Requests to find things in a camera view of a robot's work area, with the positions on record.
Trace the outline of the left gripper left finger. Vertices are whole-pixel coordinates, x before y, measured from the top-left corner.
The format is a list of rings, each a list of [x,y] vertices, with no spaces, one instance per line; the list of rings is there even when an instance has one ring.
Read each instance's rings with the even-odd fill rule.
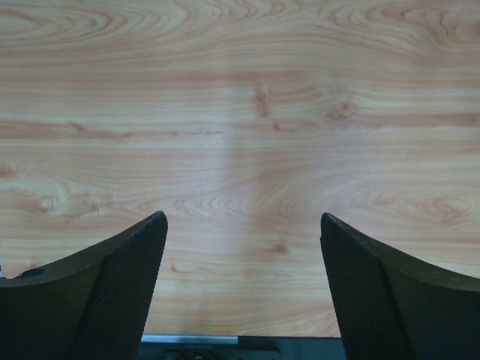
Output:
[[[167,240],[157,211],[63,259],[1,279],[2,359],[135,359]]]

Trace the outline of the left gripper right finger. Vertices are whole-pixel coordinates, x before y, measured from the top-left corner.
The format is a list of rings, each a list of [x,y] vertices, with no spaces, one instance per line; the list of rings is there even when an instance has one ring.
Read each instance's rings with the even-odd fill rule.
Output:
[[[348,359],[478,359],[479,279],[325,213],[321,250]]]

